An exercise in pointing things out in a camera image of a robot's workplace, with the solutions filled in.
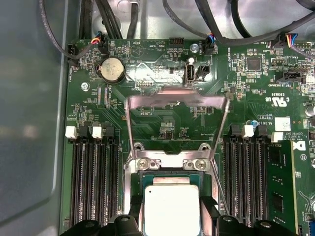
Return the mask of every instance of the ram slot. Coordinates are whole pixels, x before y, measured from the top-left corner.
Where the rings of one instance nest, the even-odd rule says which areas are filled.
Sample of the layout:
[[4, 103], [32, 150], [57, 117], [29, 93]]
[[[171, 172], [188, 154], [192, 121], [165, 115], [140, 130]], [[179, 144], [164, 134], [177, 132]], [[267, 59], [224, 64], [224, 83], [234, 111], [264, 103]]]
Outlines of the ram slot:
[[109, 139], [108, 156], [109, 160], [109, 192], [108, 192], [108, 220], [117, 214], [118, 208], [118, 171], [119, 157], [118, 146], [114, 139]]
[[246, 204], [246, 196], [244, 195], [244, 185], [243, 185], [243, 154], [242, 154], [242, 143], [236, 144], [236, 163], [234, 164], [236, 167], [235, 175], [237, 178], [237, 218], [241, 221], [244, 220], [244, 206]]
[[232, 197], [231, 197], [231, 164], [230, 164], [230, 143], [227, 141], [224, 143], [224, 159], [223, 159], [223, 168], [224, 168], [224, 195], [227, 203], [227, 208], [231, 211], [231, 206], [232, 206]]
[[102, 226], [105, 225], [106, 212], [106, 145], [94, 144], [94, 199], [95, 199], [95, 220]]
[[250, 208], [250, 227], [253, 226], [254, 222], [256, 221], [256, 208], [257, 208], [257, 187], [255, 180], [258, 178], [258, 176], [255, 175], [255, 154], [254, 154], [254, 145], [250, 141], [248, 142], [248, 159], [249, 159], [249, 187], [250, 187], [250, 201], [249, 201], [249, 208]]
[[81, 165], [83, 144], [78, 141], [73, 144], [72, 153], [72, 176], [71, 176], [71, 205], [70, 205], [70, 226], [79, 222], [80, 195], [81, 195]]
[[87, 175], [87, 203], [86, 203], [86, 214], [87, 219], [95, 219], [95, 212], [93, 208], [93, 193], [94, 193], [94, 144], [89, 144], [89, 155], [86, 160], [86, 165], [88, 167], [89, 173]]
[[90, 190], [89, 187], [91, 185], [90, 176], [91, 169], [89, 167], [89, 159], [90, 153], [93, 152], [93, 145], [90, 143], [83, 144], [82, 146], [82, 195], [81, 195], [81, 202], [80, 202], [80, 209], [82, 209], [80, 220], [89, 219], [90, 215], [90, 206], [89, 203], [89, 194]]
[[265, 161], [267, 155], [267, 145], [264, 139], [257, 139], [255, 143], [255, 167], [256, 167], [256, 186], [258, 191], [259, 204], [257, 204], [257, 220], [266, 220], [268, 216], [267, 209], [267, 186]]
[[243, 143], [243, 196], [244, 196], [244, 214], [243, 222], [247, 226], [251, 226], [251, 189], [250, 189], [250, 158], [249, 144]]

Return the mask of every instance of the small black connector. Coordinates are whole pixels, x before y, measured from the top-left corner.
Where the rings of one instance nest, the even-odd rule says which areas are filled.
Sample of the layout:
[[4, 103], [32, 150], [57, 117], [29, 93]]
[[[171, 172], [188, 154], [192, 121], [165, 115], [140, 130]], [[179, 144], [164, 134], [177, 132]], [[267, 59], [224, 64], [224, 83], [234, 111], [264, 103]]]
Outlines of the small black connector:
[[114, 138], [115, 137], [115, 127], [113, 127], [113, 126], [106, 127], [105, 136]]
[[228, 135], [231, 136], [241, 136], [241, 128], [237, 124], [230, 125], [230, 131]]
[[214, 43], [211, 42], [211, 39], [207, 37], [202, 44], [202, 51], [205, 56], [211, 56], [215, 50]]
[[98, 32], [98, 33], [100, 33], [100, 42], [98, 43], [98, 49], [102, 55], [109, 55], [110, 52], [109, 52], [108, 40], [105, 37], [105, 35], [102, 34], [102, 32]]
[[284, 48], [287, 46], [285, 34], [279, 34], [277, 38], [271, 41], [271, 48]]
[[183, 48], [184, 38], [169, 38], [169, 48]]
[[[72, 55], [78, 55], [79, 49], [74, 44], [68, 44], [68, 53]], [[79, 59], [67, 59], [70, 66], [79, 67]]]
[[276, 83], [298, 82], [306, 84], [306, 75], [308, 68], [292, 67], [287, 72], [280, 73], [275, 76]]
[[89, 138], [91, 136], [87, 126], [81, 126], [78, 132], [79, 137]]
[[209, 73], [210, 73], [210, 65], [200, 65], [197, 69], [196, 77], [197, 78], [202, 77], [204, 79], [205, 76], [208, 75]]

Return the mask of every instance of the cable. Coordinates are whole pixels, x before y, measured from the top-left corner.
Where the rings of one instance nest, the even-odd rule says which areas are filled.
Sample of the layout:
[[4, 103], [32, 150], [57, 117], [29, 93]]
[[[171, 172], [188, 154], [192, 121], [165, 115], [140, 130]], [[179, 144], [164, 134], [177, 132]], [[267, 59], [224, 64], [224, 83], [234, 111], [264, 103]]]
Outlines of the cable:
[[251, 35], [245, 29], [241, 21], [240, 15], [238, 13], [238, 0], [231, 1], [231, 13], [232, 13], [232, 19], [233, 19], [233, 22], [237, 31], [241, 34], [243, 38], [250, 38]]
[[292, 38], [292, 41], [291, 41], [291, 45], [293, 46], [294, 45], [294, 43], [295, 43], [295, 39], [296, 39], [296, 37], [297, 37], [297, 33], [293, 36], [293, 38]]
[[305, 53], [302, 50], [300, 50], [300, 49], [298, 49], [297, 47], [294, 46], [295, 39], [297, 37], [297, 33], [295, 33], [295, 34], [288, 33], [285, 36], [286, 36], [287, 44], [288, 44], [290, 49], [292, 49], [293, 51], [295, 51], [298, 54], [301, 54], [301, 55], [305, 56], [306, 58], [315, 59], [315, 55]]
[[168, 14], [168, 16], [179, 26], [183, 27], [184, 29], [186, 29], [187, 31], [189, 31], [190, 33], [193, 33], [199, 37], [202, 38], [206, 38], [207, 34], [205, 33], [201, 33], [195, 29], [193, 29], [192, 27], [186, 25], [181, 19], [179, 19], [179, 17], [175, 14], [175, 12], [171, 9], [171, 7], [169, 6], [167, 0], [163, 0], [163, 7], [166, 11], [166, 13]]
[[113, 28], [113, 31], [114, 31], [114, 34], [116, 35], [116, 38], [117, 39], [122, 39], [122, 33], [120, 32], [120, 29], [119, 29], [119, 26], [118, 26], [118, 23], [116, 21], [116, 17], [113, 13], [113, 10], [112, 8], [110, 7], [109, 3], [108, 3], [108, 0], [101, 0], [103, 6], [104, 6], [104, 9], [106, 11], [106, 14], [107, 14], [107, 17], [108, 17], [108, 20], [109, 22], [111, 23], [112, 25], [112, 28]]
[[291, 49], [292, 49], [293, 51], [295, 51], [295, 52], [297, 52], [297, 53], [299, 53], [299, 54], [305, 56], [306, 58], [315, 59], [315, 55], [307, 54], [307, 53], [301, 51], [300, 49], [298, 49], [298, 48], [295, 47], [295, 46], [292, 46]]
[[81, 0], [85, 1], [85, 10], [84, 10], [84, 37], [86, 39], [91, 38], [92, 33], [92, 1], [91, 0]]
[[85, 0], [81, 0], [80, 20], [79, 20], [79, 39], [84, 39], [84, 17], [85, 17]]
[[127, 32], [127, 39], [134, 38], [136, 33], [137, 23], [138, 23], [138, 15], [139, 15], [139, 6], [136, 3], [131, 4], [131, 18], [130, 25]]
[[83, 57], [92, 47], [93, 44], [89, 44], [87, 47], [85, 47], [78, 55], [72, 55], [68, 52], [66, 52], [57, 42], [50, 26], [47, 20], [46, 10], [45, 10], [45, 3], [44, 0], [39, 0], [39, 10], [40, 10], [40, 16], [43, 21], [44, 27], [46, 29], [46, 32], [48, 34], [49, 40], [53, 43], [53, 45], [58, 49], [59, 52], [63, 53], [66, 57], [77, 60]]
[[275, 39], [279, 34], [290, 32], [315, 18], [315, 11], [313, 11], [312, 13], [306, 15], [305, 17], [292, 22], [290, 25], [287, 25], [281, 29], [272, 31], [270, 33], [266, 33], [251, 38], [230, 39], [222, 36], [217, 26], [217, 23], [213, 17], [213, 14], [210, 10], [207, 0], [195, 0], [195, 2], [205, 23], [207, 24], [213, 35], [215, 35], [216, 40], [224, 46], [242, 46], [260, 41], [272, 40]]
[[212, 33], [210, 33], [210, 34], [208, 35], [208, 38], [210, 38], [210, 40], [211, 40], [212, 43], [215, 42], [215, 39], [214, 39], [214, 36], [213, 36]]
[[95, 0], [95, 2], [96, 2], [96, 5], [99, 9], [100, 15], [102, 17], [103, 24], [105, 25], [108, 37], [115, 39], [116, 37], [115, 37], [114, 31], [113, 31], [113, 28], [109, 22], [109, 19], [107, 18], [107, 14], [106, 14], [105, 8], [104, 8], [101, 0]]
[[286, 34], [285, 36], [286, 36], [286, 41], [287, 41], [288, 47], [289, 47], [289, 48], [292, 47], [292, 45], [291, 45], [291, 40], [290, 40], [290, 38], [289, 38], [289, 35]]

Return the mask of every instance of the green circuit board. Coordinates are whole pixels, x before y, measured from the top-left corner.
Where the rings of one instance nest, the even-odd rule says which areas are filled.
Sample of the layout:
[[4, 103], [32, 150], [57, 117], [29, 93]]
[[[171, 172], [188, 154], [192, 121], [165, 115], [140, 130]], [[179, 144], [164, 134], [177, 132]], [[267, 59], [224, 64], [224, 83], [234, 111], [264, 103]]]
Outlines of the green circuit board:
[[[80, 40], [75, 46], [81, 49], [88, 43], [88, 40]], [[190, 50], [193, 43], [200, 47], [197, 53]], [[286, 147], [292, 151], [288, 153], [292, 156], [287, 159], [291, 160], [290, 164], [288, 168], [280, 170], [286, 171], [283, 181], [271, 175], [268, 177], [268, 185], [281, 192], [282, 199], [278, 204], [287, 214], [280, 218], [275, 210], [270, 210], [269, 220], [283, 224], [294, 232], [301, 232], [301, 235], [308, 235], [309, 221], [314, 219], [315, 213], [315, 185], [311, 183], [315, 179], [315, 140], [309, 138], [309, 132], [315, 131], [315, 128], [311, 126], [311, 118], [306, 115], [305, 109], [315, 104], [315, 61], [297, 55], [289, 48], [272, 49], [270, 42], [243, 47], [216, 44], [210, 56], [203, 54], [202, 44], [203, 40], [199, 39], [184, 40], [182, 47], [171, 47], [169, 39], [109, 40], [110, 56], [119, 58], [126, 68], [126, 78], [116, 85], [105, 83], [96, 74], [95, 66], [102, 60], [102, 55], [95, 46], [79, 60], [79, 67], [69, 68], [66, 126], [75, 126], [80, 130], [84, 126], [90, 129], [99, 123], [104, 130], [107, 127], [115, 128], [115, 213], [122, 214], [123, 163], [130, 152], [124, 110], [126, 98], [152, 95], [163, 86], [189, 86], [201, 95], [226, 96], [231, 105], [223, 135], [229, 132], [231, 124], [242, 127], [256, 120], [259, 125], [267, 127], [268, 135], [283, 132], [283, 140], [291, 141]], [[296, 46], [307, 53], [315, 51], [312, 42], [297, 42]], [[189, 58], [194, 58], [196, 73], [200, 66], [208, 66], [209, 73], [202, 78], [196, 77], [188, 84], [184, 79], [184, 68]], [[279, 75], [293, 67], [303, 68], [305, 81], [277, 83]], [[87, 91], [81, 89], [82, 83], [88, 83]], [[197, 150], [202, 143], [210, 144], [213, 141], [220, 122], [218, 117], [219, 112], [214, 109], [186, 107], [181, 103], [170, 103], [163, 108], [141, 108], [131, 112], [134, 141], [142, 143], [147, 150], [164, 150], [169, 154]], [[66, 141], [61, 232], [70, 225], [74, 149], [73, 143]], [[223, 139], [220, 139], [216, 161], [222, 181], [223, 149]], [[109, 173], [112, 170], [107, 166], [106, 171]], [[271, 172], [276, 173], [277, 169], [271, 168]], [[109, 175], [105, 175], [102, 181], [109, 181]], [[107, 185], [104, 188], [105, 192], [112, 191], [107, 189]]]

